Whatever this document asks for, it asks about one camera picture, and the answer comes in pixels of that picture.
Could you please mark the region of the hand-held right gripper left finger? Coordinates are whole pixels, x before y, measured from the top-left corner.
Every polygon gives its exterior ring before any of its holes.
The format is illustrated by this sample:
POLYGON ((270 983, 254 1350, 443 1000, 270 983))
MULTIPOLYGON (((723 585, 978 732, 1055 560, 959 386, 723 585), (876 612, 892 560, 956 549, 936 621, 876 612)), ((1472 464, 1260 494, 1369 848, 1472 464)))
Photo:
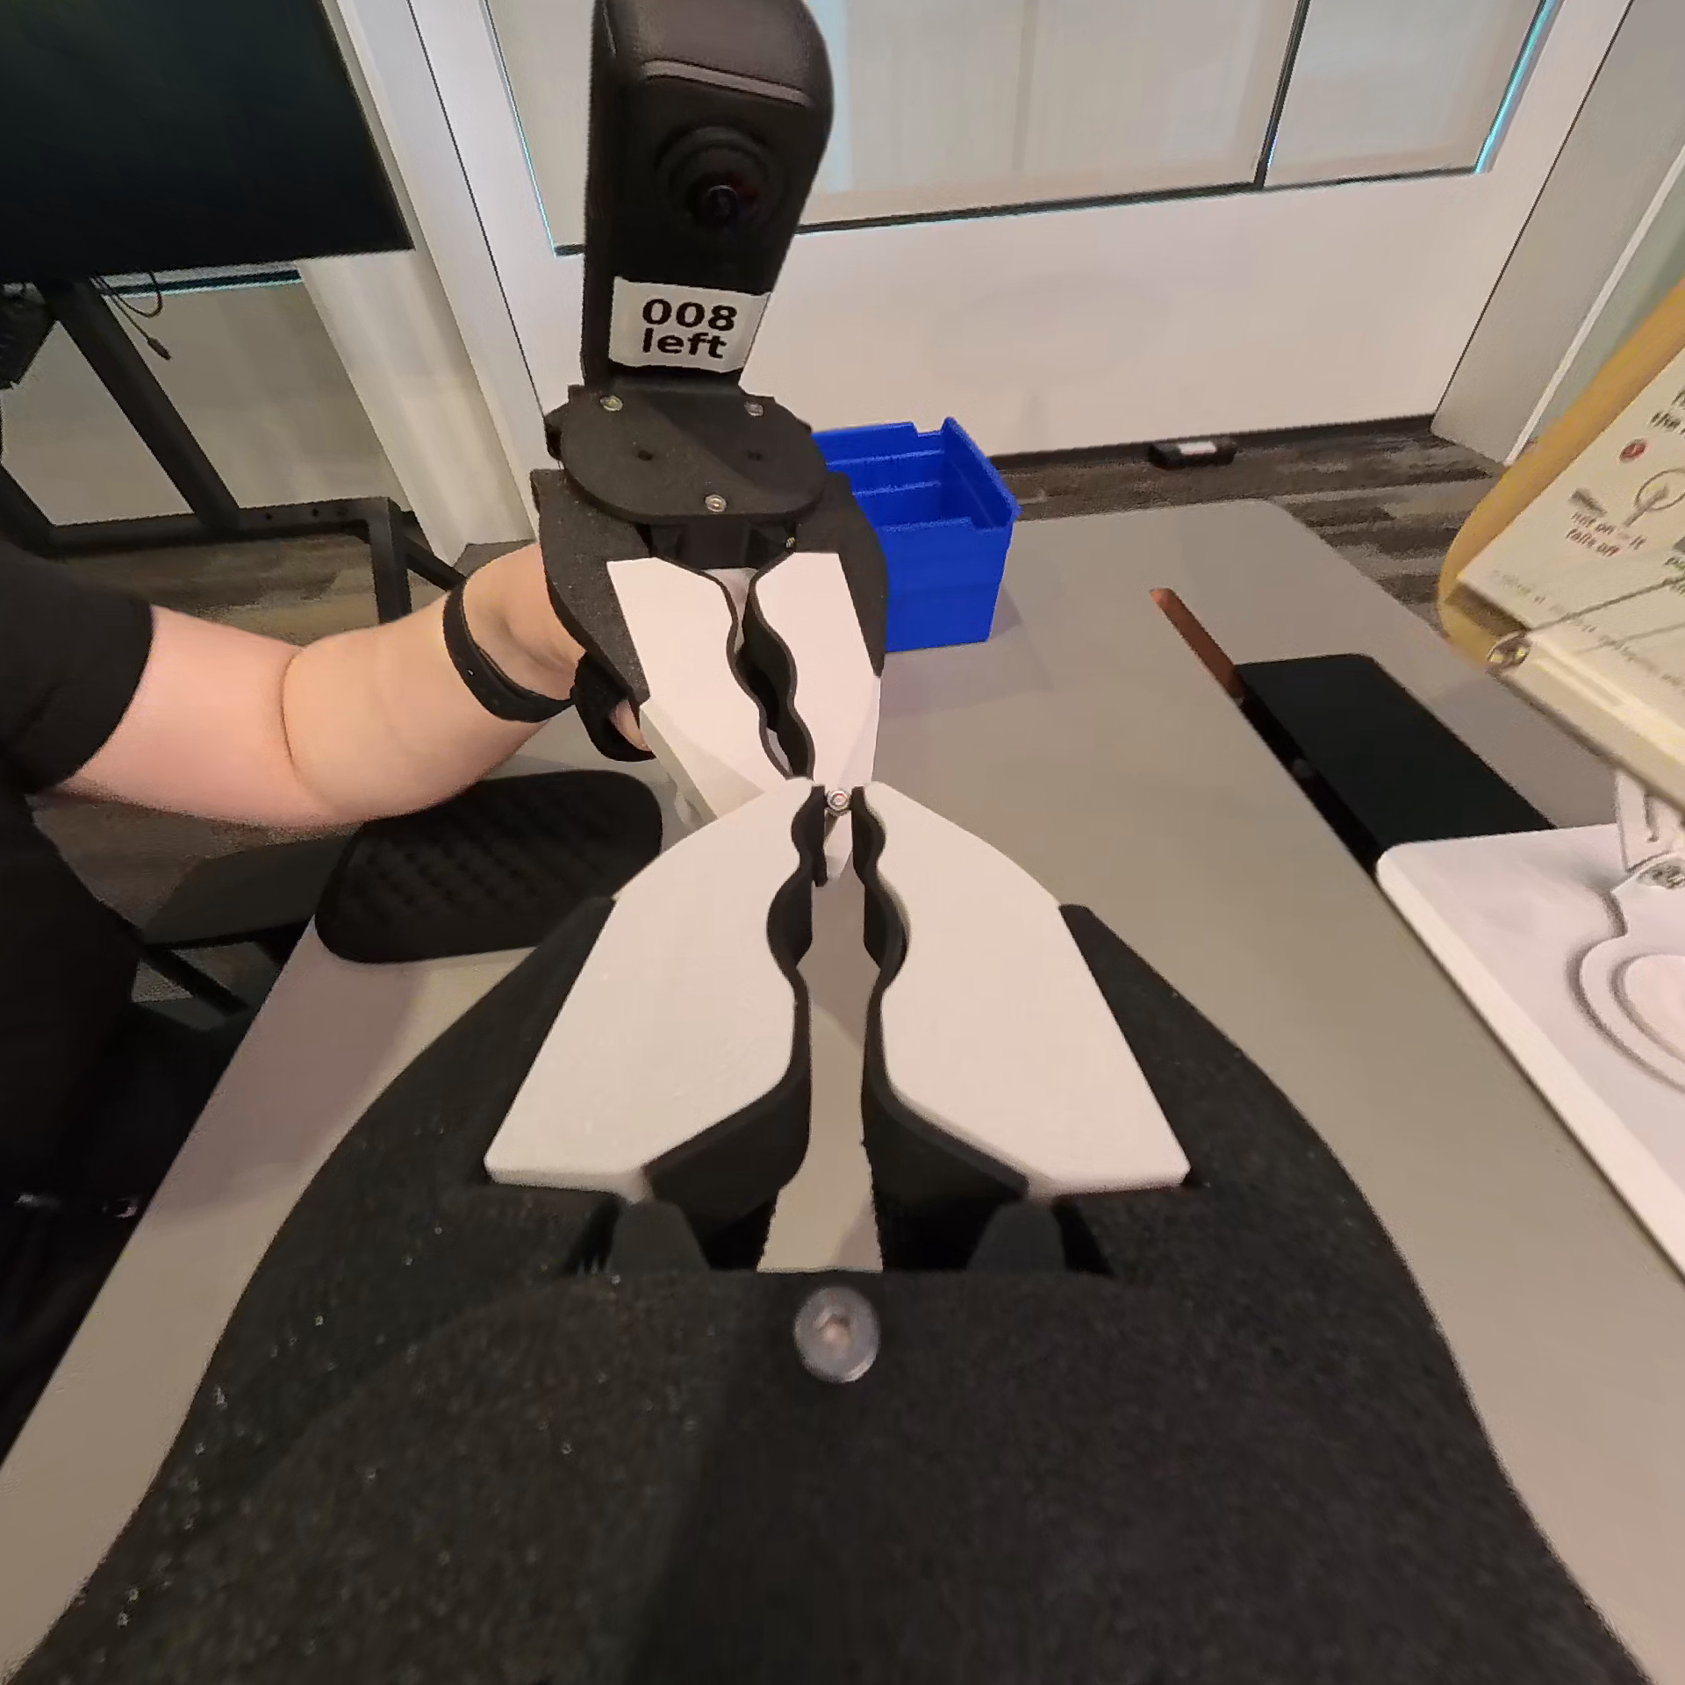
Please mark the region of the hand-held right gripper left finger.
POLYGON ((803 1166, 800 972, 824 794, 784 778, 614 900, 483 1151, 496 1182, 621 1199, 770 1199, 803 1166))

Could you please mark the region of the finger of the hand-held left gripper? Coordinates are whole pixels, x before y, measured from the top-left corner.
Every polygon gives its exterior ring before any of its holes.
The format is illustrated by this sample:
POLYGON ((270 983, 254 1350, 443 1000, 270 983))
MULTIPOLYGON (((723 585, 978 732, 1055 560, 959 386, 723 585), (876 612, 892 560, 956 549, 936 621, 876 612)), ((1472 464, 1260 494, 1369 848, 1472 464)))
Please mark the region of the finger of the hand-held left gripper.
POLYGON ((607 565, 647 688, 641 732, 677 784, 687 824, 724 815, 792 778, 764 704, 738 666, 753 570, 665 558, 607 565))
POLYGON ((836 552, 793 552, 753 576, 746 675, 792 774, 827 790, 870 781, 880 671, 836 552))

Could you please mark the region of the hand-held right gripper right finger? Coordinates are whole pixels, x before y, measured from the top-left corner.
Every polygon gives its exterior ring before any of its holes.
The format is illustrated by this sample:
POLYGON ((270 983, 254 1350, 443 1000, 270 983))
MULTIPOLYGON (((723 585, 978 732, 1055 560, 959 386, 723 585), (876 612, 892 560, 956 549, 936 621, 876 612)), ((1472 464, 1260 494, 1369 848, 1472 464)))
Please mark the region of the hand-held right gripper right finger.
POLYGON ((853 797, 880 976, 866 1119, 900 1199, 1173 1188, 1190 1156, 1062 906, 886 781, 853 797))

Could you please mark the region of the blue plastic bin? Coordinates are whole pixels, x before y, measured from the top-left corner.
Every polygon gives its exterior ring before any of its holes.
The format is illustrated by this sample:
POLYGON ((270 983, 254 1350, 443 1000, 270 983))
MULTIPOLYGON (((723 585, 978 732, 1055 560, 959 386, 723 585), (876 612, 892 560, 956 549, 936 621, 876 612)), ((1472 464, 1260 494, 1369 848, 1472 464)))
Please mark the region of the blue plastic bin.
POLYGON ((840 426, 813 441, 850 480, 882 547, 886 649, 986 641, 1021 503, 965 426, 840 426))

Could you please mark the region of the person's left forearm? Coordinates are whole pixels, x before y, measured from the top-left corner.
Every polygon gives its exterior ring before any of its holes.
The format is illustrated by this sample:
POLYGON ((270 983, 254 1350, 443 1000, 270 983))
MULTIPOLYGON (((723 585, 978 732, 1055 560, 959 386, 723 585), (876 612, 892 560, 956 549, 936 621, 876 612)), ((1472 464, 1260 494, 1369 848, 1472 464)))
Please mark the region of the person's left forearm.
POLYGON ((430 807, 539 731, 469 694, 448 648, 448 605, 309 645, 154 606, 128 704, 56 787, 260 828, 430 807))

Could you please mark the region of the grey desk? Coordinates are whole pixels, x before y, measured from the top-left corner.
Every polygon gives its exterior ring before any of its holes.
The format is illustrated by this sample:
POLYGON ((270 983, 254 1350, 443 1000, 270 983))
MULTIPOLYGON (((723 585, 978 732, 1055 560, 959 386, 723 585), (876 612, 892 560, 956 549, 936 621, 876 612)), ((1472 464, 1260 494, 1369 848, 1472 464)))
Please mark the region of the grey desk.
MULTIPOLYGON (((1240 659, 1369 649, 1554 818, 1584 750, 1273 503, 1028 522, 994 639, 892 655, 880 771, 1092 906, 1336 1148, 1511 1479, 1681 1681, 1681 1278, 1148 605, 1240 659)), ((307 933, 3 1466, 3 1671, 98 1568, 313 1172, 515 954, 354 964, 307 933)))

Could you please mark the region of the person's left hand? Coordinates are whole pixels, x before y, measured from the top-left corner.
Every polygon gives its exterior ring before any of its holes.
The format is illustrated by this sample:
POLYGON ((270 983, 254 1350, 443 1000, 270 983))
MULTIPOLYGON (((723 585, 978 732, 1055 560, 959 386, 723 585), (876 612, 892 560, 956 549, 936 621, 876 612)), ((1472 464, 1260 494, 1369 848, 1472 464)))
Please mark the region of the person's left hand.
POLYGON ((481 565, 461 605, 475 648, 505 678, 551 701, 571 701, 584 728, 600 728, 604 757, 651 760, 637 709, 614 688, 600 689, 591 707, 578 704, 588 654, 555 616, 539 543, 481 565))

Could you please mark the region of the black wristwatch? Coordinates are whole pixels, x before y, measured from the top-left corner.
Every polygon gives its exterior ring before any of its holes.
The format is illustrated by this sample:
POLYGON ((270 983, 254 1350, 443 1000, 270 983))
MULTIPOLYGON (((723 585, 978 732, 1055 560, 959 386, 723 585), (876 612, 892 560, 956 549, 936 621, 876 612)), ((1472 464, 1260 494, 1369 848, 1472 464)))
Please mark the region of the black wristwatch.
POLYGON ((473 701, 499 722, 544 725, 574 707, 571 696, 548 696, 519 685, 473 635, 466 618, 466 585, 458 582, 443 596, 440 633, 456 675, 473 701))

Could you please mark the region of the black tablet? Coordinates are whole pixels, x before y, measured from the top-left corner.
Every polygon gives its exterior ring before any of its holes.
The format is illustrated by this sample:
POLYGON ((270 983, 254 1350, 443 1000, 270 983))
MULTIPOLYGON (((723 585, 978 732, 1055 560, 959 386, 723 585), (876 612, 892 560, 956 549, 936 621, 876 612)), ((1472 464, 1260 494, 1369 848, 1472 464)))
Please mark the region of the black tablet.
POLYGON ((1554 828, 1369 655, 1243 662, 1234 685, 1243 718, 1368 873, 1402 846, 1554 828))

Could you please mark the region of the white document stand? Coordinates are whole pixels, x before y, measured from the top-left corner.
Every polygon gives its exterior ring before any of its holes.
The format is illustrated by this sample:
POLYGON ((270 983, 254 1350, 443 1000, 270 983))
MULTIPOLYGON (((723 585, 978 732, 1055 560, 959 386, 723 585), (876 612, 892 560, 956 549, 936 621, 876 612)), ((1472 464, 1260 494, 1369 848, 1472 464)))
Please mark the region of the white document stand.
POLYGON ((1422 840, 1378 888, 1681 1271, 1681 804, 1422 840))

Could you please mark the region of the frosted glass window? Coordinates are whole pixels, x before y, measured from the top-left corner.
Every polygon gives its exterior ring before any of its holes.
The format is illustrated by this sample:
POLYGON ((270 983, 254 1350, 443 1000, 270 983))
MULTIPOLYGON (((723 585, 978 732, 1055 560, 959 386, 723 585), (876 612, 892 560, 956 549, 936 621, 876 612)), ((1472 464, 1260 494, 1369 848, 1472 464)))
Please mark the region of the frosted glass window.
POLYGON ((810 3, 803 224, 1481 171, 1557 3, 810 3))

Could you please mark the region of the person's black shirt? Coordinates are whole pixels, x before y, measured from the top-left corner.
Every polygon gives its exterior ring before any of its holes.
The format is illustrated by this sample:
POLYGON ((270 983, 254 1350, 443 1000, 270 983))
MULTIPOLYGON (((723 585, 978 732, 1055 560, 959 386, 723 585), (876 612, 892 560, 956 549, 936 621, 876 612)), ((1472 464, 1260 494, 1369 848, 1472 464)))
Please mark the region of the person's black shirt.
POLYGON ((148 1197, 105 1144, 137 943, 36 828, 32 797, 112 738, 151 649, 142 600, 3 549, 3 1447, 148 1197))

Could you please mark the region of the black desk frame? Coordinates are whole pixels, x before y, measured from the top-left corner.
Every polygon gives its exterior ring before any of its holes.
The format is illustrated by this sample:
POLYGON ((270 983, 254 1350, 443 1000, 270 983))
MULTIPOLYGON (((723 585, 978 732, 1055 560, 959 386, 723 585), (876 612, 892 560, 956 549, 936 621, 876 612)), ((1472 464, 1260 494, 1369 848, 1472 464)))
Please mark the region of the black desk frame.
POLYGON ((461 572, 433 555, 418 519, 387 494, 244 506, 200 449, 167 390, 147 366, 105 284, 3 284, 3 390, 32 368, 51 328, 64 328, 137 441, 185 502, 183 513, 56 525, 3 469, 3 537, 36 558, 95 558, 135 549, 190 549, 303 536, 352 536, 366 547, 379 621, 410 612, 410 578, 438 589, 461 572))

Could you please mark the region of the black wall screen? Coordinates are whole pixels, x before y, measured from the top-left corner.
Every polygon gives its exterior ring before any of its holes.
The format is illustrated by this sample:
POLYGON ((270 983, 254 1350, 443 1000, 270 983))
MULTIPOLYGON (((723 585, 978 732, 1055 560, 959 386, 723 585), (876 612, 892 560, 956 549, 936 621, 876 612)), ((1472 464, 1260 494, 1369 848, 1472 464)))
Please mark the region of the black wall screen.
POLYGON ((3 280, 405 251, 322 3, 3 3, 3 280))

